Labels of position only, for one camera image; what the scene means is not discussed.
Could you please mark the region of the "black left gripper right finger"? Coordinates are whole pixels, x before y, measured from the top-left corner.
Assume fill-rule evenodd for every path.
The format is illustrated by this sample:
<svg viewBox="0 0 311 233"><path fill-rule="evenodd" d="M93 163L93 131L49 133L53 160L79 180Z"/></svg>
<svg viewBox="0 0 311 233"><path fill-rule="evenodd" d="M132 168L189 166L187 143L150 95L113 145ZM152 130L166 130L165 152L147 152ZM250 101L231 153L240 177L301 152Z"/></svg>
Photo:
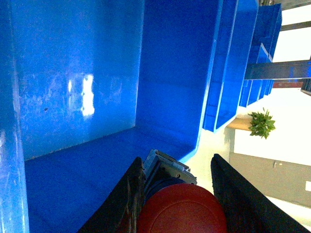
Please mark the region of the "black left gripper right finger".
<svg viewBox="0 0 311 233"><path fill-rule="evenodd" d="M211 159L213 193L221 204L229 233L308 233L219 154Z"/></svg>

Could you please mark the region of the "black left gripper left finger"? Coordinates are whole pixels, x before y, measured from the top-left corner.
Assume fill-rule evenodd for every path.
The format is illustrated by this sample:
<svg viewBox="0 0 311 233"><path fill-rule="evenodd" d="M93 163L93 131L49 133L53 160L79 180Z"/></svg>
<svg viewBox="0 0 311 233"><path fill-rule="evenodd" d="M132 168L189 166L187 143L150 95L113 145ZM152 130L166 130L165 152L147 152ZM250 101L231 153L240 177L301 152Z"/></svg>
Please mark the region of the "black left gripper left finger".
<svg viewBox="0 0 311 233"><path fill-rule="evenodd" d="M135 158L104 203L78 230L80 233L135 233L144 204L143 161Z"/></svg>

